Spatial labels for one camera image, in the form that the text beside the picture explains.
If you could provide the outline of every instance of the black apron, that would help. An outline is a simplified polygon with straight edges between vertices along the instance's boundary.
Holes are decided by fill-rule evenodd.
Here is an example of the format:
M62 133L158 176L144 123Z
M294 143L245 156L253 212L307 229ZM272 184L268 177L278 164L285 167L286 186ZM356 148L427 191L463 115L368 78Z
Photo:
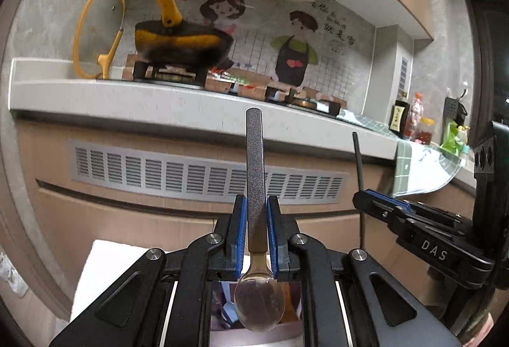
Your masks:
M276 75L282 83L298 87L304 81L310 47L309 44L306 43L305 53L295 51L289 47L289 42L292 38L293 36L279 49L276 61ZM295 64L295 62L298 61L302 64L301 66Z

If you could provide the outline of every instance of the cartoon man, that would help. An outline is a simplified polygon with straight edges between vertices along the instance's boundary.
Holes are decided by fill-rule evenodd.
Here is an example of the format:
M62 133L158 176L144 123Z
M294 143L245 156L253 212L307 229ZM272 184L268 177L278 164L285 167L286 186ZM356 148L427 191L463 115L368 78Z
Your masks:
M318 64L317 53L307 42L307 36L318 30L313 16L292 11L289 14L293 35L281 35L270 44L279 50L275 67L275 79L299 87L304 81L308 64Z

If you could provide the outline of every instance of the cartoon wall sticker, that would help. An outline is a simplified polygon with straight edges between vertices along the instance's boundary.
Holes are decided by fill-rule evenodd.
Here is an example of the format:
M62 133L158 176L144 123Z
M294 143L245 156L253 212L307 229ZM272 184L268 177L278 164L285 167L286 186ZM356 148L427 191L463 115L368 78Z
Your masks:
M322 17L325 35L330 35L330 40L328 41L330 51L343 55L346 44L355 44L355 38L351 35L346 35L348 32L346 17L337 16L336 12L324 3L318 4L317 2L312 2L311 6L315 9L319 17Z
M199 12L205 18L206 24L213 24L218 30L233 35L237 25L233 22L246 11L244 0L207 0L199 8ZM234 62L226 58L216 67L220 70L228 70Z
M293 35L281 35L270 44L279 50L273 77L298 87L304 81L307 65L318 64L317 53L307 42L307 37L318 30L318 23L303 11L290 12L289 19Z

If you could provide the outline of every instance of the ventilation grille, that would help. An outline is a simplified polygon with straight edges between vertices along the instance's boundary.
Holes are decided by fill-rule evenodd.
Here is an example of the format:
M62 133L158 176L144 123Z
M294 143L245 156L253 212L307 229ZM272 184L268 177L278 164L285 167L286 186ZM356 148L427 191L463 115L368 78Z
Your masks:
M209 202L233 203L246 194L246 166L238 162L103 146L68 140L71 177L111 189ZM334 204L343 172L265 167L267 195L284 205Z
M408 60L406 58L401 59L401 72L400 72L400 83L398 84L398 96L402 96L405 92L405 85L407 83L407 68Z

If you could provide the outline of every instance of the spoon bowl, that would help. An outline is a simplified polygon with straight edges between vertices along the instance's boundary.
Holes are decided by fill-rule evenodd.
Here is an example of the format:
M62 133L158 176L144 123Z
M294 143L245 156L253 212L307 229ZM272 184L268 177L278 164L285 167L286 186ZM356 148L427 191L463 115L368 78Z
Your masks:
M266 254L251 254L248 272L235 288L235 311L250 331L268 331L284 313L283 285L272 277Z

